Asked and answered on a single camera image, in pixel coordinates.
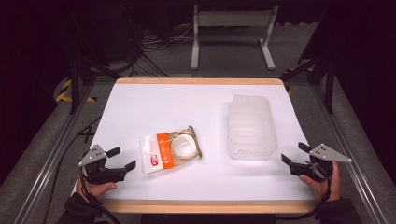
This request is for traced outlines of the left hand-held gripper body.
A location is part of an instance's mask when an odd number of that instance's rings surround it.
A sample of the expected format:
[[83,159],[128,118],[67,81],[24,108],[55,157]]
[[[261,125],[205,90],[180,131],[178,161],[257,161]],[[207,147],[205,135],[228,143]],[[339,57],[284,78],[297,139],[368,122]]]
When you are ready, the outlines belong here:
[[99,145],[94,145],[78,163],[78,167],[89,183],[117,183],[124,180],[127,173],[125,168],[106,168],[106,160],[108,159],[106,153],[107,151],[104,151]]

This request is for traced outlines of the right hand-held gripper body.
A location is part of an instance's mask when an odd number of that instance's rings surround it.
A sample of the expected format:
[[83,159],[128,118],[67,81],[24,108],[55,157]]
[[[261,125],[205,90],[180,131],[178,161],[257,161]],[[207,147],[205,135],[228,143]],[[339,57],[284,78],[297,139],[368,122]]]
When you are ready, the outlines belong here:
[[308,154],[310,161],[305,163],[291,161],[289,168],[292,175],[307,175],[311,179],[321,182],[332,176],[332,163],[334,161],[352,162],[352,159],[325,144],[311,148]]

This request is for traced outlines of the orange and white snack packet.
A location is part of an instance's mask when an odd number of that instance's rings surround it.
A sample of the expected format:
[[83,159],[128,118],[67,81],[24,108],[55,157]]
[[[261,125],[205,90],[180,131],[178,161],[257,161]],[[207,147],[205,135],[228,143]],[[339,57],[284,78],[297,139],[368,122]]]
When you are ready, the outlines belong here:
[[145,135],[141,138],[140,145],[145,174],[171,169],[203,157],[192,126],[176,132]]

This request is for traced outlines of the translucent plastic container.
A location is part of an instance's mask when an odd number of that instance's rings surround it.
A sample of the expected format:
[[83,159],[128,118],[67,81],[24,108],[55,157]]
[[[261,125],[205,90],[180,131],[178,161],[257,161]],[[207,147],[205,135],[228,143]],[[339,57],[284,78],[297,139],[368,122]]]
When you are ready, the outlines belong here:
[[269,100],[235,95],[229,106],[230,153],[236,160],[265,161],[277,150],[275,121]]

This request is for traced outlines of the person's left hand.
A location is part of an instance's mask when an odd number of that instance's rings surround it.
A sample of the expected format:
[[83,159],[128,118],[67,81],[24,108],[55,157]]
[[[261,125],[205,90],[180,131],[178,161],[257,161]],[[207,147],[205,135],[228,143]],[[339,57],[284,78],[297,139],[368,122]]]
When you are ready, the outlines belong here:
[[[108,182],[102,185],[90,184],[85,181],[86,190],[96,199],[100,200],[102,196],[113,189],[117,188],[117,184],[113,182]],[[82,190],[82,181],[79,179],[76,184],[76,193],[80,195],[86,202],[88,201],[87,197],[84,195]]]

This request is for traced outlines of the black metal stand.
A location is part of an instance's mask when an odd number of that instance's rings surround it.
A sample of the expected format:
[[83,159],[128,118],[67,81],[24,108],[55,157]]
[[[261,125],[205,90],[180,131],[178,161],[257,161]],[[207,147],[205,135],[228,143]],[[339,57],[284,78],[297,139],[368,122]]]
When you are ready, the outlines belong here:
[[307,78],[309,85],[318,85],[320,81],[326,77],[325,82],[325,93],[324,93],[324,104],[327,111],[332,114],[332,90],[334,83],[334,64],[330,57],[321,56],[316,59],[312,59],[294,69],[285,70],[283,75],[280,77],[282,81],[286,81],[292,77],[297,76],[303,71],[312,68],[312,72]]
[[91,68],[97,69],[99,72],[104,73],[114,79],[120,78],[116,72],[111,71],[105,66],[94,62],[85,57],[80,57],[75,59],[70,64],[70,80],[71,80],[71,94],[72,94],[72,106],[70,114],[75,114],[77,112],[78,106],[81,102],[81,97],[79,93],[79,82],[82,81],[84,85],[92,85],[95,81],[95,77]]

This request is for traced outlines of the yellow black hazard tape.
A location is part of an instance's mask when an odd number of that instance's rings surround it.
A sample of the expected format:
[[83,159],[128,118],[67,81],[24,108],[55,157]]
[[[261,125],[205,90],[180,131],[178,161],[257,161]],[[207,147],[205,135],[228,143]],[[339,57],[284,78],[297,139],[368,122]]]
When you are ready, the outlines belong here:
[[71,96],[67,96],[66,92],[68,88],[71,86],[71,79],[68,78],[61,87],[59,94],[55,97],[56,102],[72,102],[73,98]]

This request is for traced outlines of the white table mat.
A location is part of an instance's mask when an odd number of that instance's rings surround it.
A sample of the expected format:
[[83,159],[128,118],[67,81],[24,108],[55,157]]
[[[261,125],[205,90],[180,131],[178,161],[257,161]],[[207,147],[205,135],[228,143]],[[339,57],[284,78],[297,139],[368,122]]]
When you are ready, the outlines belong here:
[[[266,97],[272,108],[278,148],[266,161],[239,161],[230,155],[228,109],[235,95]],[[171,169],[147,174],[140,139],[192,126],[203,152]],[[136,167],[105,194],[107,200],[144,201],[311,201],[312,190],[282,162],[307,161],[298,148],[305,140],[290,98],[281,85],[117,84],[92,141],[120,154],[112,168]]]

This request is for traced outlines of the aluminium rail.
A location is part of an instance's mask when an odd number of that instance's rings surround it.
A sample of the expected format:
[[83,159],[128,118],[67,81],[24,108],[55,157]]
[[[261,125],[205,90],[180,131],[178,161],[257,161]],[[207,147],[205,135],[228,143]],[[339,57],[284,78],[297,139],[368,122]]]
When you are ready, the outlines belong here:
[[363,224],[396,224],[396,186],[344,92],[335,88],[332,112],[328,112],[322,88],[313,86],[311,91],[332,135],[332,144],[353,160],[341,166],[343,194],[353,200]]
[[21,204],[15,206],[18,214],[11,219],[11,224],[28,223],[53,177],[64,153],[67,138],[91,91],[92,85],[81,87],[78,92],[81,103],[73,113],[72,104],[59,103],[21,156],[17,163],[19,171],[14,171],[17,177],[14,189],[18,195],[15,202],[21,200]]

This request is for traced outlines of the white metal stand frame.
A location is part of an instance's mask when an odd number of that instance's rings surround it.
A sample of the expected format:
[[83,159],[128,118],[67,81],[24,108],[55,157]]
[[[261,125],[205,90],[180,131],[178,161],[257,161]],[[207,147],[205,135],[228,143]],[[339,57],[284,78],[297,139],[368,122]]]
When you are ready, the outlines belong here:
[[269,40],[275,25],[278,6],[259,11],[204,11],[197,5],[193,10],[193,44],[191,52],[191,69],[196,70],[199,66],[199,28],[200,27],[264,27],[265,36],[259,39],[264,61],[269,70],[276,68],[270,50]]

